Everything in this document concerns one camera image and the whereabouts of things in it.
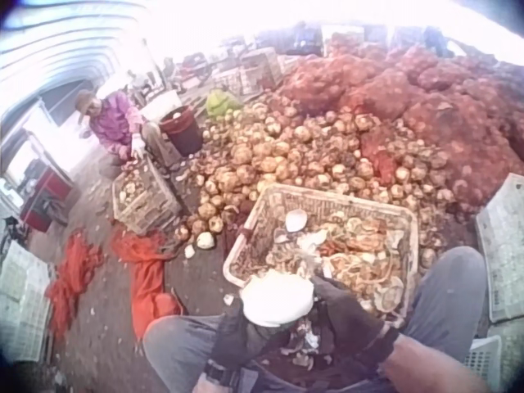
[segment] sleeve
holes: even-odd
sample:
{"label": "sleeve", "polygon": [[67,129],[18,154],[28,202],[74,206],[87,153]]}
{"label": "sleeve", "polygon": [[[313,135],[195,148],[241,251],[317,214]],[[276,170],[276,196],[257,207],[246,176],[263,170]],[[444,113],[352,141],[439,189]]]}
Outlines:
{"label": "sleeve", "polygon": [[129,124],[130,133],[139,133],[140,125],[144,124],[144,119],[138,108],[131,103],[124,92],[116,94],[116,105],[125,114],[125,119]]}
{"label": "sleeve", "polygon": [[96,124],[90,122],[89,128],[93,131],[93,133],[97,136],[98,141],[104,148],[110,152],[111,154],[118,154],[118,150],[121,146],[123,146],[121,143],[111,141],[104,135],[104,133],[100,132],[100,129],[97,127]]}

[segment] hand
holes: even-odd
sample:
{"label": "hand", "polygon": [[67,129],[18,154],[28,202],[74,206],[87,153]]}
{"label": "hand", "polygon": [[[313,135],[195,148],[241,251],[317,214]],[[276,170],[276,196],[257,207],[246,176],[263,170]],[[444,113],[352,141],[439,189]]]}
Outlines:
{"label": "hand", "polygon": [[313,277],[311,281],[316,295],[326,303],[327,316],[340,352],[364,355],[366,363],[378,364],[393,351],[398,331],[384,327],[383,321],[364,310],[344,284],[320,277]]}
{"label": "hand", "polygon": [[130,154],[129,154],[129,147],[125,146],[125,145],[122,145],[118,148],[118,157],[122,160],[122,161],[127,161],[129,160],[129,157],[130,157]]}
{"label": "hand", "polygon": [[143,160],[146,152],[146,143],[142,140],[142,135],[134,133],[131,138],[131,155],[135,160]]}
{"label": "hand", "polygon": [[211,351],[210,360],[227,370],[237,371],[250,360],[289,341],[287,329],[254,325],[246,319],[242,308],[240,299],[228,307]]}

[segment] green bag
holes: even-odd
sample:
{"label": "green bag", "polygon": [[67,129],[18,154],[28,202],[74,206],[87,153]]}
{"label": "green bag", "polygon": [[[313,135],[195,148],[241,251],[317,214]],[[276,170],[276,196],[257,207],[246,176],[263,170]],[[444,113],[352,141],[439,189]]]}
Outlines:
{"label": "green bag", "polygon": [[208,116],[223,116],[228,109],[240,109],[242,104],[230,92],[213,88],[207,95],[206,109]]}

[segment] wristwatch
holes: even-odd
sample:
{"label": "wristwatch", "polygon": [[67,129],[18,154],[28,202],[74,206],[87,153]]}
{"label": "wristwatch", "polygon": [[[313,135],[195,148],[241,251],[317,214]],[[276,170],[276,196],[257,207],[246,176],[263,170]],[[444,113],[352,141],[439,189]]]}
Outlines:
{"label": "wristwatch", "polygon": [[238,371],[228,370],[209,359],[204,366],[206,379],[215,385],[235,387],[238,383]]}

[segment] orange mesh bag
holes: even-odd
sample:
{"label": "orange mesh bag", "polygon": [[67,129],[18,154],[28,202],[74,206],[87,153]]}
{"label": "orange mesh bag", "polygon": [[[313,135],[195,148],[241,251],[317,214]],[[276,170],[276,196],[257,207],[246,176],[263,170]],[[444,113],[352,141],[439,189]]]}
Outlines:
{"label": "orange mesh bag", "polygon": [[46,296],[53,305],[51,329],[63,337],[76,315],[76,305],[103,263],[102,249],[89,245],[82,231],[74,231],[67,240],[65,257],[58,266],[58,279],[47,287]]}
{"label": "orange mesh bag", "polygon": [[164,262],[173,258],[158,252],[163,243],[159,233],[139,237],[117,228],[111,239],[113,251],[131,268],[131,313],[133,329],[142,338],[149,323],[167,315],[182,314],[182,306],[174,296],[164,293]]}

